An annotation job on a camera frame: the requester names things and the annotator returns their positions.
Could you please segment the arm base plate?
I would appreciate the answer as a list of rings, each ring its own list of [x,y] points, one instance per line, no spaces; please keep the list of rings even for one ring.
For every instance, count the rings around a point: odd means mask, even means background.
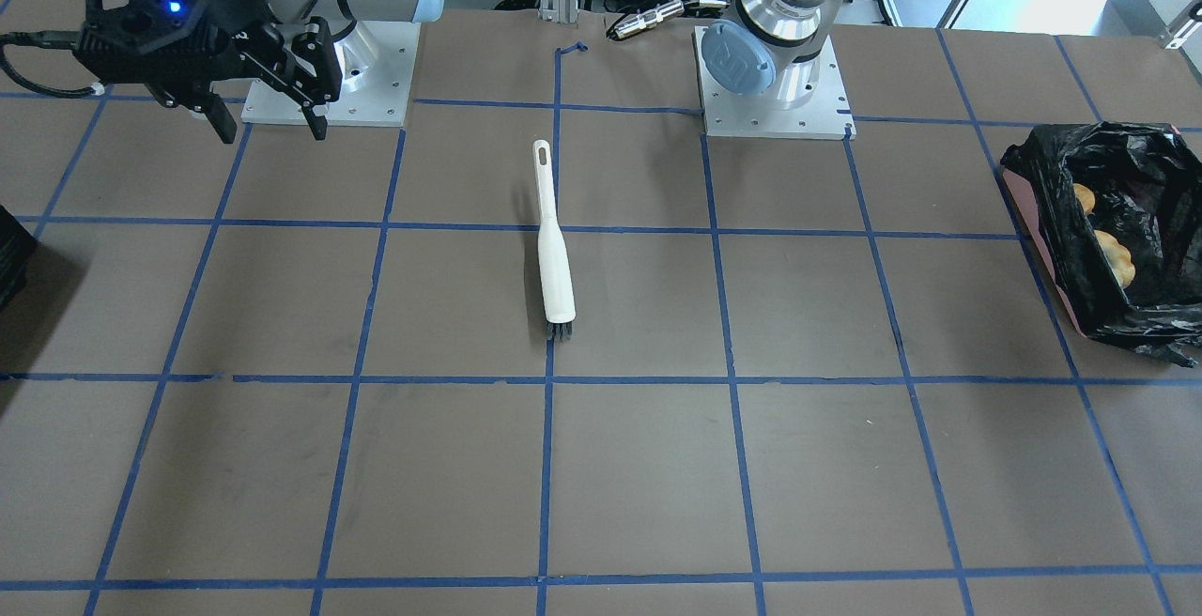
[[[328,128],[404,128],[421,23],[357,22],[334,43],[343,67],[343,93],[317,111]],[[252,81],[240,120],[307,128],[300,107],[264,82]]]
[[[702,60],[706,26],[694,29],[700,97],[709,136],[746,138],[850,140],[857,136],[833,38],[807,72],[789,71],[761,95],[739,95],[719,85]]]

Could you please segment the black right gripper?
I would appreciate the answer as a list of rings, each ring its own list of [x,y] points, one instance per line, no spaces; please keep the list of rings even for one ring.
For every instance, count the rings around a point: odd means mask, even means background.
[[[328,22],[310,17],[285,38],[267,0],[85,0],[75,57],[103,83],[145,85],[163,107],[202,116],[224,146],[238,123],[218,81],[257,78],[282,93],[317,141],[328,131],[317,108],[343,93]]]

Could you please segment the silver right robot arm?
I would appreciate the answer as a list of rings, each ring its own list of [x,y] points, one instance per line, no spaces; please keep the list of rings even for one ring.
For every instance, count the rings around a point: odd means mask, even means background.
[[[248,79],[244,122],[403,128],[418,34],[445,0],[85,0],[75,58],[107,85],[144,85],[202,116],[224,144],[238,122],[216,85]]]

